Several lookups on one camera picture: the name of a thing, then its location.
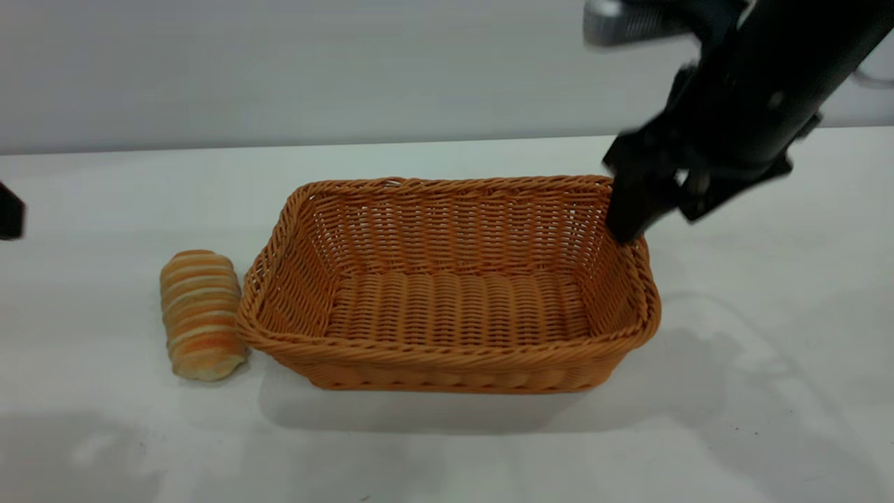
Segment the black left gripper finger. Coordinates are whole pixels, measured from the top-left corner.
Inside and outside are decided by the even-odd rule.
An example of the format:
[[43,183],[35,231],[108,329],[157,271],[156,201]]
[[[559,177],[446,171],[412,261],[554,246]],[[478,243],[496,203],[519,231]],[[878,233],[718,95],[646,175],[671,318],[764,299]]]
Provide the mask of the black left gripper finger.
[[26,219],[26,205],[23,203],[22,199],[6,187],[3,182],[0,184],[0,194],[0,238],[2,241],[17,241],[22,239]]

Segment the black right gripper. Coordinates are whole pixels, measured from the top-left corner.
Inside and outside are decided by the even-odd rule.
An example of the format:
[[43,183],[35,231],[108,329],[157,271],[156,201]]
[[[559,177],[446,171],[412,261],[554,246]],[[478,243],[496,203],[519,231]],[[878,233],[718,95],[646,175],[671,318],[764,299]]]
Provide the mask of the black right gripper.
[[[763,43],[722,42],[674,79],[664,110],[623,131],[603,157],[613,192],[606,225],[636,241],[679,207],[693,224],[744,192],[789,176],[789,145],[823,104],[800,57]],[[677,171],[691,170],[677,183]]]

